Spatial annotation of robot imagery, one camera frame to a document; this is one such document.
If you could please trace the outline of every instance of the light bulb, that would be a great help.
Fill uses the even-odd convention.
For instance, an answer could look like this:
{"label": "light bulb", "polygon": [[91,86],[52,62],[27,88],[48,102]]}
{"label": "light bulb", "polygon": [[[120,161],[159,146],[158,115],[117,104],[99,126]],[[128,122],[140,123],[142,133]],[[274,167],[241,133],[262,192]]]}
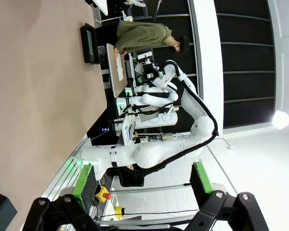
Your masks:
{"label": "light bulb", "polygon": [[277,129],[281,130],[289,124],[289,115],[278,110],[275,112],[272,122]]}

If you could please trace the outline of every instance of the green shirt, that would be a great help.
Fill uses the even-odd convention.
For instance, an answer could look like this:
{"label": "green shirt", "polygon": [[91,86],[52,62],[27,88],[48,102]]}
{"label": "green shirt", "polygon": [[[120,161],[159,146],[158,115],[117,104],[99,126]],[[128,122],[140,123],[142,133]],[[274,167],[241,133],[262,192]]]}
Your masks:
{"label": "green shirt", "polygon": [[116,48],[127,53],[163,45],[171,30],[163,24],[121,21],[117,27]]}

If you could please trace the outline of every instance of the bolt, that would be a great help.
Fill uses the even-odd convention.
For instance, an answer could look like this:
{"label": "bolt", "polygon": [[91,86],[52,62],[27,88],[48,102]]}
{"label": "bolt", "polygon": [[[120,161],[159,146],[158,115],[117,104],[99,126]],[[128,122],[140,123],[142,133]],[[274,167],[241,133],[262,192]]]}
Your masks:
{"label": "bolt", "polygon": [[42,200],[39,201],[39,205],[44,205],[44,204],[46,204],[45,201],[42,201]]}
{"label": "bolt", "polygon": [[222,194],[221,192],[219,192],[219,193],[217,192],[217,193],[216,193],[216,196],[217,196],[218,198],[222,198],[222,197],[223,197],[223,194]]}
{"label": "bolt", "polygon": [[247,199],[249,198],[249,196],[247,196],[246,194],[243,194],[243,195],[242,195],[242,198],[243,198],[244,200],[247,200]]}
{"label": "bolt", "polygon": [[65,198],[64,198],[64,201],[65,201],[65,202],[70,202],[70,201],[71,201],[71,198],[65,197]]}

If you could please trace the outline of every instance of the yellow object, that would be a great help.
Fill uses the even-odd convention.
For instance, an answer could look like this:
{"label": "yellow object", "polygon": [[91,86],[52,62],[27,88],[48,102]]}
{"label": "yellow object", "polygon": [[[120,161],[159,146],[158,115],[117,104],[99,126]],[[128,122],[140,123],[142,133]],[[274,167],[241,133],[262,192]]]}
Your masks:
{"label": "yellow object", "polygon": [[104,198],[105,193],[109,193],[107,188],[105,188],[105,186],[101,186],[101,190],[95,195],[95,197],[99,200],[99,202],[101,203],[106,202],[107,199]]}
{"label": "yellow object", "polygon": [[124,215],[123,211],[124,211],[124,208],[122,206],[115,207],[115,214],[116,214],[116,217],[119,218],[119,220],[123,218],[123,215]]}

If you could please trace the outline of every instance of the red button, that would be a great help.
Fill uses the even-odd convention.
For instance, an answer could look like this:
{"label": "red button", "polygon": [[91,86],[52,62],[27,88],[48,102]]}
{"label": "red button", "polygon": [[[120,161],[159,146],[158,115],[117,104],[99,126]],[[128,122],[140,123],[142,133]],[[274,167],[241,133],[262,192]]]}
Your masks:
{"label": "red button", "polygon": [[104,193],[104,198],[110,200],[112,195],[110,193]]}

